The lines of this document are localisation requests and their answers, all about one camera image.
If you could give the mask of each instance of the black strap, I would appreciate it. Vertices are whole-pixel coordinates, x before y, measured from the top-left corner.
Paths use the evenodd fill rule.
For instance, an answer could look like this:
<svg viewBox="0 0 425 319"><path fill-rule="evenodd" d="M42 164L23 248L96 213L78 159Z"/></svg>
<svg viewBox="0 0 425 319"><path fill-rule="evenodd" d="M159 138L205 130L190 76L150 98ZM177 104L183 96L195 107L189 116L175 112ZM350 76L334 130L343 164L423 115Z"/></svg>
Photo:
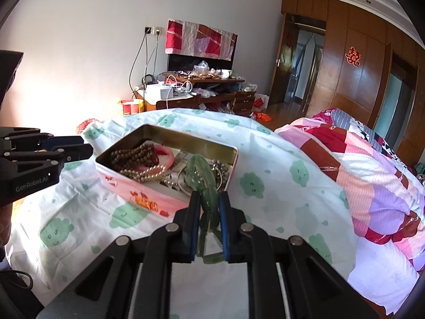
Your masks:
<svg viewBox="0 0 425 319"><path fill-rule="evenodd" d="M16 282L12 281L10 278L6 278L11 284L13 284L14 286L17 286L21 289L25 289L25 290L32 290L32 287L34 286L34 281L32 279L32 277L29 275L29 273L24 272L24 271L18 271L18 270L4 270L4 271L0 271L0 273L2 274L21 274L24 276L27 276L29 278L29 285L28 286L21 286L20 284L17 284Z"/></svg>

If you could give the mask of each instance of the white bed sheet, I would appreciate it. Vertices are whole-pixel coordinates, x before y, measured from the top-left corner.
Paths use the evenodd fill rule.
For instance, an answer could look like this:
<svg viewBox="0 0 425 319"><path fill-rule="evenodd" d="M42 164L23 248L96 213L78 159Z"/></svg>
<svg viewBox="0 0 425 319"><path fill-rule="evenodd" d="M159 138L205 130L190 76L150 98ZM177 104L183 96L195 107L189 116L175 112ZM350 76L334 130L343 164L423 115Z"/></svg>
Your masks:
<svg viewBox="0 0 425 319"><path fill-rule="evenodd" d="M250 119L187 109L95 122L84 137L98 155L147 123L237 147L232 206L271 235L301 235L348 278L357 239L342 190L302 151ZM143 211L139 224L112 228L115 210L126 205L131 204L100 184L94 156L66 164L59 184L24 201L6 246L9 263L33 276L33 292L46 305L116 237L144 237L172 219ZM56 238L52 243L48 233ZM246 266L204 265L198 259L175 265L171 313L180 319L247 318Z"/></svg>

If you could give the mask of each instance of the red double happiness decoration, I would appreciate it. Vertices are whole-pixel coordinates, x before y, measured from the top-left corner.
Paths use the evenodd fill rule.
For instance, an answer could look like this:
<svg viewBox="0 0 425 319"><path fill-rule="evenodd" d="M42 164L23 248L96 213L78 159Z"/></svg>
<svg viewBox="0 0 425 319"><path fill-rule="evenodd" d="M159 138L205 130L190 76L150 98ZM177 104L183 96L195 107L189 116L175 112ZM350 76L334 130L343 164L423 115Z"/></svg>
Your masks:
<svg viewBox="0 0 425 319"><path fill-rule="evenodd" d="M350 49L348 50L348 54L346 54L348 63L356 67L360 66L360 57L360 53L355 50L354 47L350 47Z"/></svg>

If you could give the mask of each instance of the white box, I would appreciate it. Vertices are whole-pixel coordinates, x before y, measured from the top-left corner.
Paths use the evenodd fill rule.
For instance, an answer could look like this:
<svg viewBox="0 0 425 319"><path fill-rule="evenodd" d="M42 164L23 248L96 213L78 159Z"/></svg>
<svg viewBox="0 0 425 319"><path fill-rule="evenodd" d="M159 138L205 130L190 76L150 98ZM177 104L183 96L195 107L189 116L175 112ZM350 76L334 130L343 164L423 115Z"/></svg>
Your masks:
<svg viewBox="0 0 425 319"><path fill-rule="evenodd" d="M161 84L146 85L146 94L155 101L173 98L173 88Z"/></svg>

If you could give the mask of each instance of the wall socket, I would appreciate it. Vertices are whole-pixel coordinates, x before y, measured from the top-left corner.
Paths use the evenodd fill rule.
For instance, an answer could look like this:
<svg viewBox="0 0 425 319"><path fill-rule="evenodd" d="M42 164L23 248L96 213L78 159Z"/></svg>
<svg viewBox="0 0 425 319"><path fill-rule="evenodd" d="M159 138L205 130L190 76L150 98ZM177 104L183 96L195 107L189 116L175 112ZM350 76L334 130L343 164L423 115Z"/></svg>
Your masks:
<svg viewBox="0 0 425 319"><path fill-rule="evenodd" d="M144 28L144 32L147 35L156 35L156 36L160 36L161 35L161 28L158 26L147 26Z"/></svg>

